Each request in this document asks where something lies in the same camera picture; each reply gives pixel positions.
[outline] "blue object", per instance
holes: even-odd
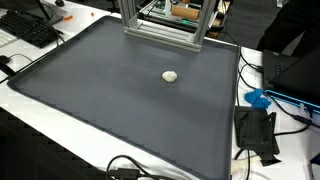
[[[267,98],[262,98],[262,89],[255,89],[253,92],[245,94],[245,100],[257,109],[267,109],[271,102]]]

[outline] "black keyboard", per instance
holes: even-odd
[[[280,65],[280,64],[275,64],[275,69],[276,69],[276,74],[279,75],[281,74],[287,67]]]
[[[57,31],[51,25],[23,11],[9,10],[0,18],[0,28],[39,48],[45,47],[58,37]]]

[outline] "wire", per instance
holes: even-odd
[[[239,51],[240,51],[240,57],[242,58],[242,60],[243,60],[246,64],[249,64],[249,66],[250,66],[252,69],[254,69],[254,70],[256,70],[256,71],[258,71],[258,72],[260,72],[260,73],[263,73],[263,69],[262,69],[261,66],[248,63],[248,61],[244,58],[244,56],[243,56],[243,54],[242,54],[242,47],[241,47],[241,46],[240,46],[240,50],[239,50]]]
[[[151,175],[150,173],[148,173],[147,171],[145,171],[140,165],[139,163],[133,159],[132,157],[130,156],[127,156],[127,155],[119,155],[119,156],[116,156],[114,157],[113,159],[111,159],[111,161],[109,162],[108,166],[107,166],[107,171],[106,171],[106,175],[107,173],[109,172],[110,170],[110,166],[111,164],[113,163],[113,161],[115,161],[116,159],[119,159],[119,158],[125,158],[125,159],[128,159],[129,161],[131,161],[140,171],[142,171],[145,175]]]
[[[2,84],[3,82],[5,82],[6,80],[8,80],[8,77],[6,77],[4,80],[0,81],[0,84]]]
[[[157,3],[159,2],[159,0],[157,0],[154,5],[152,6],[152,8],[149,10],[148,14],[146,15],[146,17],[149,17],[150,12],[153,10],[153,8],[157,5]]]
[[[310,107],[307,107],[307,110],[308,110],[308,112],[309,112],[309,117],[310,117],[310,119],[312,119],[312,118],[313,118],[313,109],[310,108]]]
[[[278,107],[281,111],[283,111],[284,113],[286,113],[287,115],[289,115],[290,117],[294,118],[294,115],[289,113],[288,111],[286,111],[273,97],[264,94],[266,97],[268,97],[269,99],[271,99]]]
[[[248,83],[244,80],[244,78],[242,77],[242,75],[241,75],[241,73],[239,72],[239,70],[238,70],[238,73],[239,73],[240,79],[244,82],[244,84],[245,84],[246,86],[248,86],[249,88],[251,88],[251,89],[253,89],[253,90],[256,89],[255,87],[251,86],[250,84],[248,84]]]
[[[269,98],[270,100],[272,100],[277,106],[278,106],[278,108],[282,111],[282,112],[284,112],[285,114],[287,114],[288,116],[290,116],[290,117],[292,117],[293,119],[295,119],[295,120],[297,120],[296,118],[296,116],[294,115],[294,114],[291,114],[291,113],[289,113],[288,111],[286,111],[273,97],[271,97],[271,96],[269,96],[268,94],[264,94],[267,98]],[[317,128],[319,128],[320,129],[320,126],[319,125],[317,125],[316,123],[314,123],[314,120],[313,119],[308,119],[308,120],[310,120],[310,123],[311,123],[311,125],[312,126],[315,126],[315,127],[317,127]]]
[[[165,177],[165,176],[159,176],[159,175],[141,175],[140,177],[148,177],[148,178],[152,178],[152,179],[165,179],[165,180],[175,180],[169,177]]]
[[[250,151],[248,150],[248,174],[247,174],[247,178],[246,180],[249,180],[249,176],[250,176]]]
[[[41,3],[43,6],[46,6],[49,10],[50,10],[50,12],[51,12],[51,16],[49,17],[49,19],[52,19],[52,17],[53,17],[53,9],[50,7],[50,6],[48,6],[48,5],[46,5],[46,4],[43,4],[43,3]]]
[[[144,170],[140,164],[138,163],[138,161],[136,161],[135,159],[133,159],[132,157],[130,156],[127,156],[127,155],[119,155],[119,156],[116,156],[114,158],[112,158],[112,160],[109,162],[108,166],[107,166],[107,170],[106,170],[106,178],[107,180],[110,180],[110,179],[114,179],[112,177],[109,177],[108,176],[108,172],[110,171],[110,167],[111,167],[111,164],[116,160],[116,159],[119,159],[119,158],[125,158],[125,159],[128,159],[130,162],[132,162],[140,171],[142,171],[144,174],[139,174],[139,177],[149,177],[151,179],[154,179],[154,180],[159,180],[159,179],[164,179],[164,180],[175,180],[175,179],[172,179],[172,178],[169,178],[169,177],[166,177],[166,176],[160,176],[160,175],[152,175],[150,173],[148,173],[146,170]]]
[[[235,160],[238,160],[238,158],[240,157],[240,155],[242,154],[242,152],[244,151],[244,149],[240,149],[237,154],[234,156]]]
[[[238,73],[239,73],[239,77],[238,77],[238,80],[237,80],[237,86],[238,86],[238,88],[237,88],[237,104],[238,104],[238,106],[240,106],[240,102],[239,102],[239,83],[240,83],[240,77],[242,76],[242,75],[241,75],[241,74],[242,74],[242,71],[243,71],[243,69],[244,69],[246,66],[248,66],[248,64],[245,64],[244,66],[242,66],[240,72],[238,71]]]
[[[61,39],[61,41],[62,41],[63,43],[66,42],[66,41],[60,36],[60,34],[59,34],[59,39]]]
[[[290,135],[290,134],[298,134],[298,133],[301,133],[301,132],[304,132],[306,131],[310,126],[311,126],[311,122],[304,128],[300,129],[300,130],[297,130],[297,131],[291,131],[291,132],[282,132],[282,133],[276,133],[274,134],[274,136],[282,136],[282,135]]]
[[[30,59],[29,57],[27,57],[27,56],[25,56],[25,55],[23,55],[23,54],[14,54],[14,55],[11,55],[11,56],[9,57],[9,59],[11,59],[11,58],[14,57],[14,56],[22,56],[22,57],[25,57],[26,59],[28,59],[30,62],[33,62],[32,59]]]
[[[226,19],[226,31],[225,31],[225,33],[223,33],[224,36],[223,36],[223,38],[222,38],[222,41],[224,41],[224,39],[225,39],[226,36],[227,36],[226,32],[228,32],[228,18]]]
[[[114,3],[114,0],[112,0],[112,12],[117,12],[116,4]]]
[[[57,47],[59,47],[60,45],[59,45],[59,33],[58,33],[58,31],[54,28],[54,27],[52,27],[53,29],[54,29],[54,31],[55,31],[55,33],[56,33],[56,36],[57,36],[57,38],[56,38],[56,43],[57,43]]]
[[[236,44],[237,46],[239,46],[239,44],[237,43],[237,41],[234,40],[233,37],[232,37],[228,32],[221,32],[221,33],[228,35],[228,36],[230,37],[230,39],[234,42],[234,44]]]

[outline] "mat border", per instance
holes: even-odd
[[[63,109],[60,109],[58,108],[57,106],[55,106],[54,104],[50,104],[50,103],[47,103],[47,102],[44,102],[40,99],[38,99],[37,97],[34,97],[34,96],[31,96],[27,93],[24,93],[22,91],[20,91],[19,88],[16,88],[14,86],[15,83],[17,83],[18,81],[22,80],[24,77],[26,77],[28,74],[30,74],[33,70],[35,70],[37,67],[40,67],[42,65],[44,65],[45,63],[48,63],[49,60],[45,59],[46,56],[51,56],[51,55],[55,55],[57,52],[59,52],[60,50],[63,50],[64,47],[68,46],[69,44],[72,44],[74,43],[74,41],[76,41],[80,36],[86,34],[87,32],[90,31],[90,29],[96,27],[98,24],[100,23],[103,23],[105,21],[113,21],[113,22],[116,22],[116,23],[122,23],[121,19],[118,19],[118,18],[115,18],[115,17],[111,17],[111,16],[104,16],[104,17],[101,17],[100,19],[98,19],[96,22],[94,22],[92,25],[90,25],[89,27],[85,28],[83,31],[81,31],[79,34],[77,34],[76,36],[74,36],[73,38],[71,38],[70,40],[68,40],[66,43],[63,43],[61,44],[60,46],[58,46],[57,48],[53,49],[52,51],[44,54],[43,56],[41,56],[40,58],[38,58],[34,63],[32,63],[30,66],[28,66],[27,68],[25,68],[22,72],[20,72],[18,75],[16,75],[15,77],[13,77],[12,79],[10,79],[8,82],[7,82],[7,85],[9,88],[11,88],[12,90],[28,97],[28,98],[31,98],[33,100],[36,100],[46,106],[49,106],[50,108],[53,108],[55,110],[58,110],[66,115],[69,115],[77,120],[80,120],[81,122],[83,123],[86,123],[92,127],[95,127],[96,129],[99,129],[121,141],[124,141],[146,153],[149,153],[151,155],[154,155],[160,159],[162,159],[163,161],[166,161],[167,163],[170,163],[172,166],[175,166],[199,179],[206,179],[206,180],[220,180],[220,179],[213,179],[213,178],[210,178],[208,176],[205,176],[205,175],[202,175],[200,174],[199,172],[196,172],[196,171],[193,171],[193,169],[190,169],[190,168],[187,168],[185,167],[183,164],[179,164],[178,162],[176,161],[173,161],[173,160],[170,160],[168,159],[167,157],[165,156],[162,156],[161,154],[157,153],[157,152],[154,152],[153,150],[150,150],[142,145],[139,145],[133,141],[130,141],[128,139],[125,139],[119,135],[117,135],[116,133],[113,133],[105,128],[101,128],[93,123],[90,123],[88,120],[85,120],[85,119],[82,119],[80,117],[78,117],[77,115],[75,114],[72,114],[72,113],[69,113],[69,112],[66,112],[64,111]],[[214,41],[209,41],[209,40],[205,40],[204,41],[204,45],[212,45],[212,46],[215,46],[216,48],[223,48],[223,49],[227,49],[227,50],[231,50],[233,52],[235,52],[236,56],[237,56],[237,59],[236,59],[236,66],[234,67],[234,73],[236,76],[234,77],[233,79],[233,91],[234,93],[232,94],[231,96],[231,100],[233,102],[235,102],[235,99],[236,99],[236,88],[238,87],[237,85],[237,71],[238,71],[238,66],[239,66],[239,59],[240,59],[240,48],[239,47],[235,47],[235,46],[232,46],[232,45],[228,45],[228,44],[221,44],[219,42],[214,42]],[[230,133],[227,134],[227,140],[230,142],[229,144],[227,144],[227,149],[229,149],[228,152],[225,152],[227,153],[228,157],[230,157],[230,162],[229,163],[226,163],[228,166],[227,167],[224,167],[225,171],[227,171],[228,173],[226,174],[230,174],[230,171],[231,171],[231,154],[232,154],[232,134],[233,134],[233,131],[232,131],[232,127],[233,127],[233,116],[234,116],[234,113],[235,113],[235,106],[233,107],[233,111],[232,111],[232,114],[231,114],[231,119],[230,119],[230,123],[229,123],[229,127],[227,127],[227,129],[229,130]],[[228,175],[227,177],[224,177],[223,179],[221,180],[226,180],[226,179],[230,179],[230,175]]]

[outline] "desk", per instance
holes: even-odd
[[[99,19],[99,17],[110,14],[106,11],[85,7],[68,1],[65,1],[65,4],[63,9],[72,13],[74,19],[62,21],[54,25],[57,29],[66,34],[65,39],[72,38],[95,20]],[[8,56],[22,53],[31,57],[33,60],[36,60],[38,57],[54,49],[55,46],[55,43],[52,43],[45,49],[37,49],[22,40],[18,40],[9,46],[0,49],[0,53]],[[262,62],[260,52],[243,48],[243,55],[252,63],[261,64]],[[16,56],[9,66],[14,70],[18,70],[28,63],[29,62],[23,59],[23,57]],[[243,76],[249,84],[255,87],[261,87],[260,82],[262,77],[254,70],[246,68],[243,72]],[[1,73],[0,79],[4,78],[5,75]],[[241,83],[239,87],[240,97],[243,97],[246,92],[250,91],[243,83]],[[167,175],[177,179],[197,179],[191,174],[184,172],[151,154],[12,91],[7,87],[6,83],[0,84],[0,96],[0,106],[3,109],[98,168],[105,169],[108,162],[114,156],[126,154],[137,159],[147,167],[150,167],[152,169],[149,170],[150,173]],[[249,106],[243,98],[240,98],[240,103],[241,105]],[[281,105],[290,112],[299,113],[296,107],[283,103],[281,103]],[[274,105],[272,105],[268,111],[278,113],[276,132],[297,130],[304,126],[280,112]],[[236,146],[235,135],[233,136],[232,150],[234,156],[239,148]],[[301,134],[277,137],[281,151],[277,158],[283,162],[269,167],[262,167],[259,163],[256,163],[252,165],[250,178],[255,180],[308,180],[309,172],[306,166],[307,161],[312,155],[315,155],[320,151],[320,142],[317,141],[319,137],[320,132],[313,128]],[[132,164],[126,160],[116,161],[114,166],[133,167]],[[246,169],[243,169],[234,176],[234,179],[245,179],[246,172]]]

